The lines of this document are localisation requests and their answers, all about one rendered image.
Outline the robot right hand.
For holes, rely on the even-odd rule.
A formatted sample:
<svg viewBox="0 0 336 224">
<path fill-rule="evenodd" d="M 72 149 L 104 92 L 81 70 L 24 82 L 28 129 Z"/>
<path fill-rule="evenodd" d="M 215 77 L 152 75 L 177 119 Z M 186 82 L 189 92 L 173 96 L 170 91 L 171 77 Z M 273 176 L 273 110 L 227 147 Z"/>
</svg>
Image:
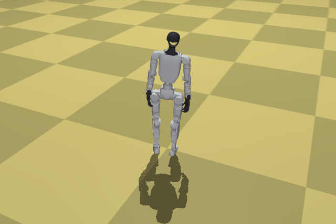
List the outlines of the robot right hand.
<svg viewBox="0 0 336 224">
<path fill-rule="evenodd" d="M 185 107 L 182 109 L 183 112 L 185 113 L 189 111 L 190 99 L 191 99 L 190 97 L 191 97 L 190 95 L 188 95 L 187 98 L 185 97 L 185 102 L 182 104 L 182 106 L 185 105 Z"/>
</svg>

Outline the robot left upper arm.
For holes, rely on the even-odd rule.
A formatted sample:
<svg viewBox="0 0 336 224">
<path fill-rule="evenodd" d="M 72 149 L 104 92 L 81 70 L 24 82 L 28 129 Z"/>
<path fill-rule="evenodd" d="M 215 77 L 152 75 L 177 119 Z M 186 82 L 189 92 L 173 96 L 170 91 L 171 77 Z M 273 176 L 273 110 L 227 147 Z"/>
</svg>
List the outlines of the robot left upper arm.
<svg viewBox="0 0 336 224">
<path fill-rule="evenodd" d="M 150 63 L 150 71 L 151 71 L 151 74 L 150 76 L 151 77 L 155 77 L 157 75 L 157 65 L 158 65 L 158 60 L 159 59 L 159 56 L 160 56 L 160 53 L 161 51 L 154 51 L 151 55 L 151 63 Z"/>
</svg>

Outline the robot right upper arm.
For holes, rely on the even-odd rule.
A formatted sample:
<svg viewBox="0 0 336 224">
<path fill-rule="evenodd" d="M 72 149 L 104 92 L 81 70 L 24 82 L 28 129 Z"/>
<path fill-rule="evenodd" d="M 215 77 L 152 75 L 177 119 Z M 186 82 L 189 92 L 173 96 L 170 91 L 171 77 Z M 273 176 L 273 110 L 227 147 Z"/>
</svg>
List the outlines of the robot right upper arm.
<svg viewBox="0 0 336 224">
<path fill-rule="evenodd" d="M 183 77 L 182 80 L 189 82 L 190 70 L 191 70 L 191 59 L 187 55 L 181 55 L 183 65 Z"/>
</svg>

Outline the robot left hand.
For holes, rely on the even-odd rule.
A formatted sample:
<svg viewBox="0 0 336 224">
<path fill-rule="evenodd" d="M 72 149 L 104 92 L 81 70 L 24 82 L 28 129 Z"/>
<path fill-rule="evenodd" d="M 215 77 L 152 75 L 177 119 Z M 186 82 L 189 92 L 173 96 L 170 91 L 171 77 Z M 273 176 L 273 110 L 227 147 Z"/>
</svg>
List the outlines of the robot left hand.
<svg viewBox="0 0 336 224">
<path fill-rule="evenodd" d="M 153 105 L 151 105 L 151 102 L 150 102 L 151 90 L 148 90 L 146 94 L 147 94 L 146 98 L 147 98 L 147 101 L 148 101 L 148 105 L 150 107 L 153 107 Z"/>
</svg>

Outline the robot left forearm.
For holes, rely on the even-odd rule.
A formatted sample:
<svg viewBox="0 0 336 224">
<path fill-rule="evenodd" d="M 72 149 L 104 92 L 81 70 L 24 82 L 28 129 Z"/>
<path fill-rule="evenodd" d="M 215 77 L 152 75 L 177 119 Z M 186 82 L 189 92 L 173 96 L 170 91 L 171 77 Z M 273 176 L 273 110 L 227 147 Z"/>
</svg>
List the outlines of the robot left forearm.
<svg viewBox="0 0 336 224">
<path fill-rule="evenodd" d="M 151 77 L 150 76 L 150 74 L 151 74 L 151 71 L 149 70 L 149 72 L 148 72 L 148 82 L 147 82 L 147 89 L 146 89 L 146 92 L 148 91 L 148 90 L 151 90 L 151 93 L 152 93 L 152 88 L 153 88 L 153 84 L 154 84 L 154 77 Z"/>
</svg>

